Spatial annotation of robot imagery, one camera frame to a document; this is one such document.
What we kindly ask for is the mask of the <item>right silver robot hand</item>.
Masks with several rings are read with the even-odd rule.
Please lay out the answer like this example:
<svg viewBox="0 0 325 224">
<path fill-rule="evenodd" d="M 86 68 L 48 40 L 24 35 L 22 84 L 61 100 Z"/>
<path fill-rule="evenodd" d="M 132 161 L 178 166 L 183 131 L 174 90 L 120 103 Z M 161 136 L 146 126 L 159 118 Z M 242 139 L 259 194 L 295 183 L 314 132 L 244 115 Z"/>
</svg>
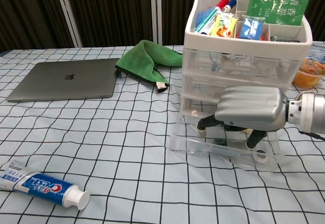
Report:
<svg viewBox="0 0 325 224">
<path fill-rule="evenodd" d="M 288 98 L 277 87 L 231 85 L 221 95 L 214 114 L 197 123 L 204 138 L 206 128 L 220 125 L 227 132 L 251 129 L 246 147 L 253 149 L 267 132 L 282 128 L 288 120 Z"/>
</svg>

